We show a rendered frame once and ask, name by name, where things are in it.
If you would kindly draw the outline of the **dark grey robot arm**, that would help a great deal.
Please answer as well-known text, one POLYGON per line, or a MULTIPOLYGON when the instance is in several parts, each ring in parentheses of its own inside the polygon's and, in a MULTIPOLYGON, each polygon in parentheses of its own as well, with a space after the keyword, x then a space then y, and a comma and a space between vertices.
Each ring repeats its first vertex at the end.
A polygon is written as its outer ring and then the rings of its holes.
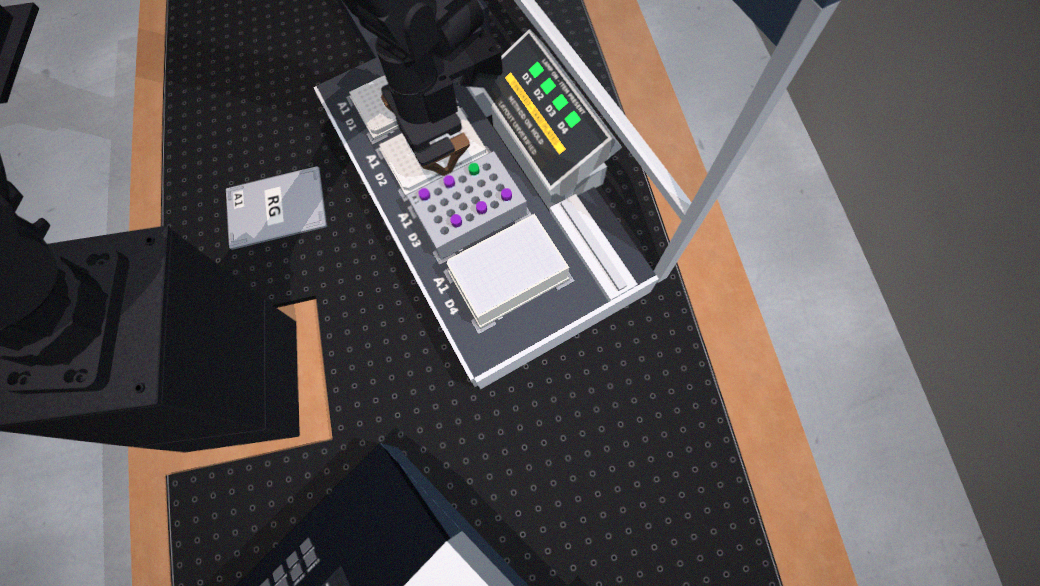
MULTIPOLYGON (((484 21, 477 0, 342 1, 376 35, 391 88, 425 90, 437 72, 424 94, 431 123, 458 112, 452 80, 491 90, 503 73, 499 48, 485 29, 475 32, 484 21)), ((15 213, 22 199, 0 155, 0 388, 19 394, 102 390, 110 380, 129 259, 113 248, 51 252, 44 240, 51 225, 15 213)))

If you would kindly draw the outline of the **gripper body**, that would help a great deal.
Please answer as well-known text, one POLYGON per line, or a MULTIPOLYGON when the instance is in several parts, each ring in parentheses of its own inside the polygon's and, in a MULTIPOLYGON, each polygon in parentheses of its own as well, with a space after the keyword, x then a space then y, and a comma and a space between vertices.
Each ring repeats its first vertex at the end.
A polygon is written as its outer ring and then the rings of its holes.
POLYGON ((428 165, 454 152, 454 145, 449 137, 433 144, 428 142, 446 134, 451 136, 462 130, 461 120, 456 113, 431 123, 424 94, 433 88, 436 81, 437 72, 428 87, 419 92, 401 93, 388 84, 381 88, 383 97, 396 116, 405 139, 421 165, 428 165))

